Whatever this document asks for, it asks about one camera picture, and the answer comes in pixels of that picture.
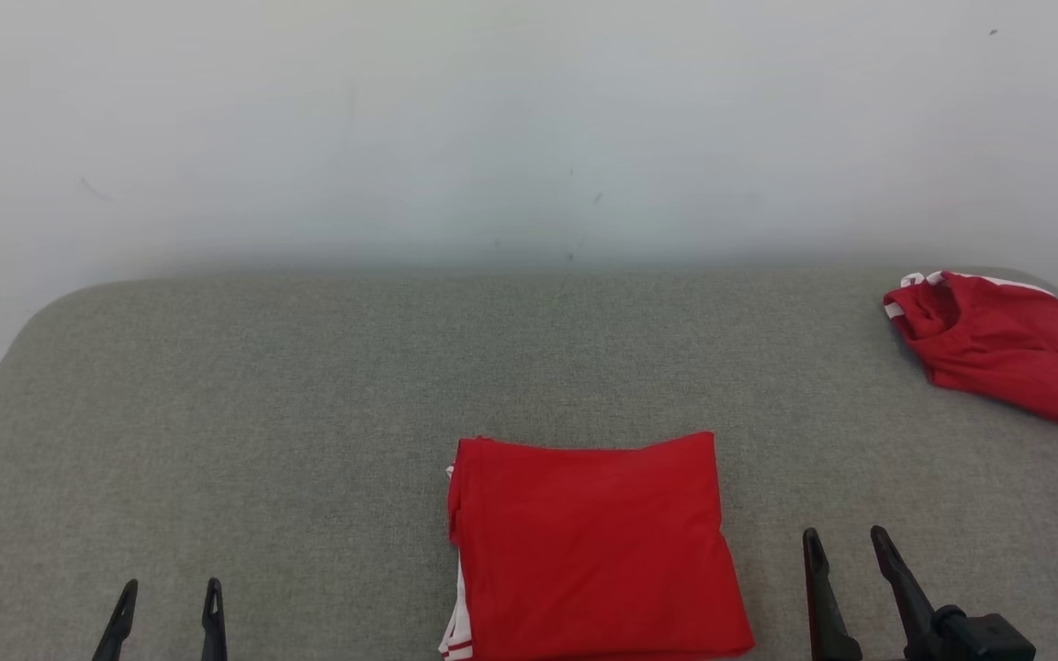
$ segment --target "folded red shirt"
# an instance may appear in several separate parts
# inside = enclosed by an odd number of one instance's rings
[[[1023,281],[942,271],[906,276],[884,311],[929,382],[1058,422],[1058,300]]]
[[[453,623],[470,624],[470,645],[445,638],[445,658],[686,661],[753,647],[711,433],[635,451],[462,439],[449,514],[461,596],[467,586]]]

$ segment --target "white stripe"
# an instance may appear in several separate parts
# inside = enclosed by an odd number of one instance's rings
[[[449,655],[444,658],[446,658],[446,661],[456,661],[457,658],[471,658],[471,645],[459,649],[453,649],[452,651],[449,651]]]
[[[1011,288],[1023,288],[1023,289],[1034,289],[1036,292],[1042,292],[1055,298],[1055,294],[1048,292],[1048,290],[1043,288],[1036,288],[1034,284],[1027,284],[1025,281],[1014,281],[1014,280],[1003,280],[1000,277],[990,277],[986,275],[973,275],[972,273],[953,273],[953,275],[961,275],[964,277],[982,277],[983,280],[993,281],[995,284],[1008,284]]]
[[[1010,286],[1010,288],[1023,288],[1023,289],[1034,289],[1036,292],[1042,292],[1055,298],[1055,294],[1048,292],[1048,290],[1043,288],[1036,288],[1034,284],[1027,284],[1025,281],[1014,281],[1014,280],[1003,280],[1000,277],[990,277],[988,275],[974,275],[973,273],[957,273],[956,271],[951,271],[953,275],[961,275],[962,277],[981,277],[981,279],[986,281],[993,281],[995,284],[1005,284]],[[929,273],[929,275],[919,275],[919,273],[910,273],[900,279],[900,286],[902,288],[911,288],[914,284],[920,284],[923,281],[928,281],[929,284],[941,284],[945,281],[945,276],[942,275],[941,271],[935,271]]]
[[[449,465],[449,480],[455,474],[455,464]],[[449,619],[449,627],[443,631],[440,642],[440,656],[449,661],[457,658],[471,658],[471,645],[449,651],[449,647],[457,644],[471,643],[471,616],[468,614],[468,602],[463,587],[463,564],[456,562],[456,605]]]

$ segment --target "gray fabric surface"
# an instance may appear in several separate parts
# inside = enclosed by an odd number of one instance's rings
[[[900,271],[214,279],[88,289],[0,368],[0,658],[87,658],[130,577],[125,661],[437,658],[443,469],[463,435],[639,447],[717,433],[751,658],[808,658],[815,526],[865,658],[904,645],[868,531],[935,605],[1058,660],[1058,424],[929,386]],[[1011,272],[988,275],[1032,281]]]

